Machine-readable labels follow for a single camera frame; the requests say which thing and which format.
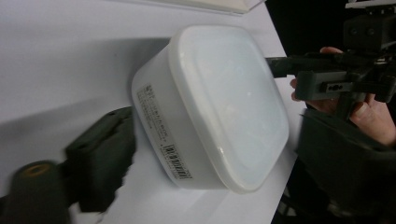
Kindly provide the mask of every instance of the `finger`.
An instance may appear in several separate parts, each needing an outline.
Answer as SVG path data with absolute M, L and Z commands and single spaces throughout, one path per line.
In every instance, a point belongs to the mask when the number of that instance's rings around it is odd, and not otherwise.
M 366 99 L 364 100 L 364 102 L 366 102 L 368 105 L 371 105 L 374 101 L 375 101 L 375 94 L 367 94 L 366 95 Z
M 297 99 L 295 91 L 291 93 L 291 100 L 293 100 L 295 102 L 300 102 L 301 101 L 301 100 Z
M 334 114 L 335 108 L 337 107 L 337 100 L 317 100 L 317 101 L 305 101 L 308 105 L 311 105 L 316 110 L 325 112 L 328 114 Z
M 292 79 L 291 82 L 290 82 L 290 85 L 291 85 L 294 89 L 296 89 L 296 86 L 297 86 L 297 78 Z
M 360 102 L 350 116 L 350 120 L 367 135 L 371 136 L 378 142 L 393 146 L 396 143 L 396 129 L 391 120 L 385 120 L 387 116 L 383 112 L 379 115 L 366 102 Z
M 333 47 L 324 47 L 320 49 L 320 53 L 342 53 L 340 49 L 333 48 Z

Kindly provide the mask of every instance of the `white plastic container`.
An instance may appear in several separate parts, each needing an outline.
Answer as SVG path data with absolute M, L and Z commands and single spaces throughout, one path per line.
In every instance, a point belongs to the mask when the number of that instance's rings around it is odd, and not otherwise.
M 241 28 L 179 31 L 136 73 L 132 95 L 164 170 L 182 188 L 257 190 L 289 136 L 271 71 Z

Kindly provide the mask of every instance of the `white table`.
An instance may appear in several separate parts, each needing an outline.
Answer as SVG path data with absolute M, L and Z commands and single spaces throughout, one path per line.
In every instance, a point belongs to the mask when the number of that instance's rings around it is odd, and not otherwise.
M 265 57 L 283 56 L 265 5 L 242 16 L 128 1 L 0 3 L 0 195 L 24 164 L 63 161 L 63 148 L 106 112 L 131 104 L 134 72 L 180 28 L 245 27 Z M 134 165 L 102 223 L 270 223 L 294 164 L 299 113 L 286 78 L 277 81 L 290 116 L 290 140 L 255 193 L 186 190 L 164 173 L 136 123 Z M 76 223 L 95 223 L 76 214 Z

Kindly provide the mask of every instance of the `screw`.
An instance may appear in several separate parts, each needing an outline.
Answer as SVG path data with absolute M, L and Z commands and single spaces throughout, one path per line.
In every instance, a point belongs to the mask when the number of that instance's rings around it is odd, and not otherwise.
M 358 29 L 356 29 L 355 27 L 352 27 L 349 29 L 349 34 L 350 35 L 357 35 L 358 34 Z
M 366 30 L 366 34 L 367 34 L 367 35 L 374 35 L 374 34 L 375 34 L 375 30 L 374 30 L 373 28 L 368 28 L 368 29 Z

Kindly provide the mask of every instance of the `container lid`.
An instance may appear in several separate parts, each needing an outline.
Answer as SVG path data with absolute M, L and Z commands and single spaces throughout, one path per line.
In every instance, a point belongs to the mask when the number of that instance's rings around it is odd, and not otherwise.
M 173 79 L 224 185 L 258 189 L 289 137 L 272 73 L 247 31 L 192 26 L 169 44 Z

